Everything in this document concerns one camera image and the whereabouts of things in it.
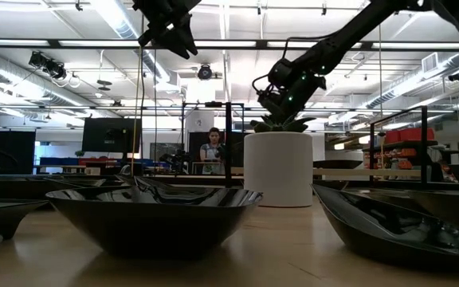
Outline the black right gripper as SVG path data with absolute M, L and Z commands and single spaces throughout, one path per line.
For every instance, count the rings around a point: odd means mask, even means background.
M 305 104 L 318 89 L 326 89 L 325 77 L 301 75 L 289 88 L 273 89 L 270 84 L 266 90 L 257 93 L 258 102 L 269 112 L 271 120 L 287 120 L 304 109 Z

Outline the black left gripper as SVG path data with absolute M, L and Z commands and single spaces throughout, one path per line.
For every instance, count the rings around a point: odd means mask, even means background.
M 167 33 L 171 23 L 180 22 L 201 0 L 132 0 L 132 9 L 138 10 L 152 25 L 138 38 L 140 46 L 150 42 L 159 43 Z M 189 25 L 174 27 L 168 31 L 167 48 L 189 59 L 190 55 L 197 55 L 198 49 L 194 43 L 193 34 Z

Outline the black teardrop mini plate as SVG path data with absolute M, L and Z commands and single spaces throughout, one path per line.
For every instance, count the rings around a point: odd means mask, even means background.
M 345 188 L 343 191 L 416 210 L 459 226 L 459 191 Z
M 459 272 L 459 226 L 347 191 L 314 183 L 311 188 L 353 253 L 410 269 Z
M 47 179 L 0 179 L 0 199 L 45 199 L 50 191 L 67 185 Z
M 219 191 L 219 189 L 215 187 L 175 187 L 143 176 L 130 177 L 116 175 L 116 178 L 130 186 L 137 187 L 140 191 L 171 199 L 173 197 L 179 197 L 181 199 L 200 198 L 202 196 L 213 195 Z

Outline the green succulent plant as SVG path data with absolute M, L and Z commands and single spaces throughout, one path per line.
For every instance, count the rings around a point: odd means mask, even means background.
M 307 122 L 314 120 L 314 117 L 298 118 L 297 114 L 291 116 L 281 116 L 269 113 L 261 117 L 261 121 L 251 120 L 249 124 L 255 133 L 260 132 L 304 132 Z

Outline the white cylindrical plant pot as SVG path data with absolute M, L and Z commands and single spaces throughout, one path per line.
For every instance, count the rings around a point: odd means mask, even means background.
M 261 132 L 244 138 L 244 187 L 262 194 L 261 206 L 312 205 L 312 137 L 300 132 Z

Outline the person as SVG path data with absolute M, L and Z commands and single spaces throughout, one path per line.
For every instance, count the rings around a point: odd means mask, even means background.
M 204 175 L 224 175 L 225 167 L 219 155 L 220 131 L 213 127 L 208 133 L 209 142 L 204 143 L 199 150 L 200 160 L 203 162 L 202 173 Z

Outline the black partition panel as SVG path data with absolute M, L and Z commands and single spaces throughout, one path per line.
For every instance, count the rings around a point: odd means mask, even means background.
M 244 163 L 244 137 L 247 133 L 232 132 L 232 166 L 243 167 Z M 188 135 L 188 153 L 191 162 L 200 162 L 200 147 L 209 143 L 208 132 L 190 132 Z
M 33 173 L 35 132 L 0 131 L 0 174 Z

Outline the black storage shelf rack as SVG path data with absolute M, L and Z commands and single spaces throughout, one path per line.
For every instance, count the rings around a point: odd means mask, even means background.
M 456 183 L 450 167 L 452 154 L 457 151 L 435 140 L 376 143 L 373 152 L 369 147 L 363 149 L 363 166 L 390 171 L 379 176 L 385 180 Z

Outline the black monitor screen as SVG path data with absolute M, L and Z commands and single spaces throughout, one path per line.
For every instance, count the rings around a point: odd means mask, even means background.
M 87 118 L 84 121 L 82 151 L 136 153 L 139 151 L 141 122 L 124 118 Z

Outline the large red storage bin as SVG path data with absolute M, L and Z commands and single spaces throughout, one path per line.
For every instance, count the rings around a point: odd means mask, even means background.
M 399 135 L 401 141 L 422 141 L 423 139 L 422 128 L 405 128 L 399 131 Z M 435 140 L 434 130 L 432 128 L 427 128 L 426 140 Z

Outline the silver ventilation duct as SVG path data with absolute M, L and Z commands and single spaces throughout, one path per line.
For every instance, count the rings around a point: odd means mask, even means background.
M 131 23 L 127 9 L 120 0 L 89 0 L 96 12 L 106 21 L 119 38 L 124 40 L 137 40 L 137 30 Z M 134 51 L 136 56 L 141 60 L 143 69 L 146 69 L 153 76 L 156 76 L 158 82 L 168 82 L 170 74 L 155 62 L 155 57 L 146 49 L 140 52 L 139 49 Z
M 24 100 L 43 102 L 52 106 L 88 107 L 92 103 L 61 88 L 51 79 L 41 77 L 0 57 L 0 87 L 22 96 Z
M 382 90 L 377 90 L 359 108 L 372 109 L 398 96 L 402 96 L 459 71 L 458 53 L 434 52 L 421 60 L 421 66 L 390 82 Z

